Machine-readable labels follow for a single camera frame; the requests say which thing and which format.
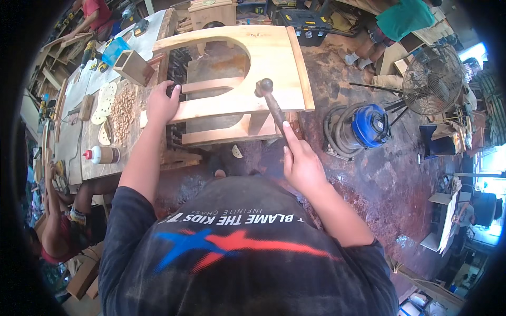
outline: man in teal shirt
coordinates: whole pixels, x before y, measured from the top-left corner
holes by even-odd
[[[365,66],[375,62],[383,55],[387,47],[400,41],[408,33],[434,25],[434,15],[431,7],[438,7],[442,0],[399,0],[391,8],[385,10],[376,17],[376,25],[369,30],[369,37],[351,55],[345,56],[348,66],[361,58],[358,68],[363,70]],[[374,44],[374,53],[365,58],[367,52]]]

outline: tool box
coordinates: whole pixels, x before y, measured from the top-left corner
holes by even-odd
[[[279,22],[284,26],[293,26],[300,46],[320,46],[330,31],[330,25],[317,12],[308,10],[281,9]]]

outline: blue vacuum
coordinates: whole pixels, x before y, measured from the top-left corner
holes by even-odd
[[[357,103],[333,107],[323,121],[329,155],[353,160],[365,149],[377,148],[392,137],[388,115],[376,104]]]

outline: blue container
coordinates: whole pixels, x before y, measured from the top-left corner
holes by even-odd
[[[113,67],[121,52],[131,50],[130,46],[125,42],[123,37],[115,38],[102,54],[102,61]]]

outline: power drill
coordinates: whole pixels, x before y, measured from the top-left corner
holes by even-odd
[[[93,60],[95,58],[98,59],[98,60],[100,60],[100,61],[102,60],[102,53],[99,53],[95,49],[96,43],[97,43],[97,41],[95,39],[91,39],[86,44],[85,52],[82,55],[81,69],[84,69],[86,67],[86,63],[88,62],[88,60]]]

